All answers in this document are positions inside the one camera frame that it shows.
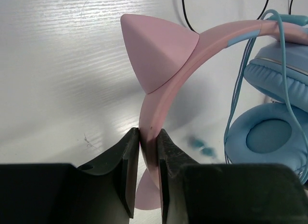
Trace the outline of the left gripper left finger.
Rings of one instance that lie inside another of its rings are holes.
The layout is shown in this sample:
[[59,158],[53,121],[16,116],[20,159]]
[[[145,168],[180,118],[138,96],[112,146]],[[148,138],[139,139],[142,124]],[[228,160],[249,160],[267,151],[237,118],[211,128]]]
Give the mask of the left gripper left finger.
[[1,164],[3,224],[127,224],[134,216],[139,130],[89,162]]

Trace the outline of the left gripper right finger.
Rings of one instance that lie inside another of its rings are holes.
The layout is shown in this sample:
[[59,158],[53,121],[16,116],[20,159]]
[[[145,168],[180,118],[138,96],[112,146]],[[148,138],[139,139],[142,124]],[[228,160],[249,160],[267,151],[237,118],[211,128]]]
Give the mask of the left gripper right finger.
[[280,164],[200,164],[165,130],[157,137],[165,224],[305,224],[308,198]]

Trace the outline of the pink blue cat-ear headphones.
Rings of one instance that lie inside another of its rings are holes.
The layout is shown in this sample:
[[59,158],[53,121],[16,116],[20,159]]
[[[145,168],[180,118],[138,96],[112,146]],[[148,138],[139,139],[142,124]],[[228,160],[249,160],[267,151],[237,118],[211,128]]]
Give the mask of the pink blue cat-ear headphones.
[[138,209],[161,206],[157,137],[168,112],[180,149],[196,162],[282,164],[307,182],[307,18],[268,13],[200,34],[155,17],[121,16],[127,54],[145,92]]

